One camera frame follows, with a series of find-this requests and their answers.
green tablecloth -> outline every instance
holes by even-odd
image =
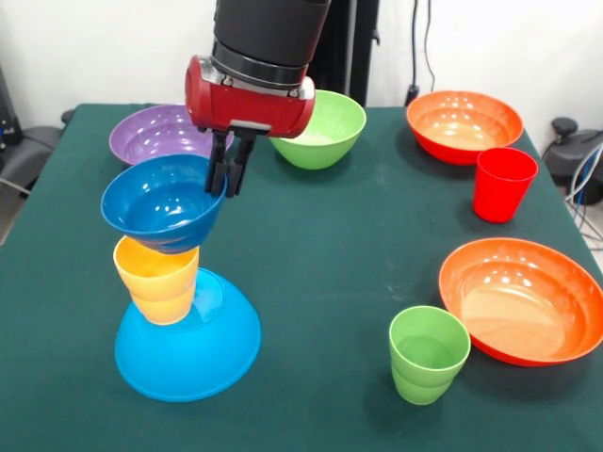
[[[396,394],[387,326],[439,304],[439,267],[478,237],[526,237],[600,273],[542,168],[516,220],[471,211],[474,169],[416,145],[401,109],[369,109],[335,167],[290,167],[261,140],[202,264],[262,320],[250,372],[205,401],[138,395],[113,360],[129,301],[99,211],[122,170],[111,129],[141,105],[82,105],[0,250],[0,451],[603,450],[603,356],[540,369],[474,349],[436,404]],[[533,152],[523,137],[519,147]]]

red cup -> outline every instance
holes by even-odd
[[[536,160],[517,149],[480,153],[473,196],[476,215],[493,223],[512,219],[537,173]]]

purple bowl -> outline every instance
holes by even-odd
[[[111,132],[109,147],[123,163],[136,165],[150,158],[175,153],[209,157],[212,134],[201,133],[184,105],[158,105],[140,110],[121,121]],[[226,146],[233,143],[229,135]]]

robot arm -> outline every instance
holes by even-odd
[[[310,121],[315,87],[306,71],[331,0],[218,0],[212,55],[187,70],[187,109],[214,143],[205,191],[237,195],[258,135],[296,137]],[[226,136],[239,137],[225,161]]]

light blue bowl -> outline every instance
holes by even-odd
[[[123,379],[144,396],[189,402],[241,379],[255,361],[261,335],[245,296],[200,269],[192,309],[180,322],[154,325],[130,304],[115,341],[115,360]]]
[[[201,245],[211,231],[226,193],[205,193],[209,160],[193,154],[153,158],[129,168],[106,188],[101,211],[106,222],[144,246],[175,254]]]

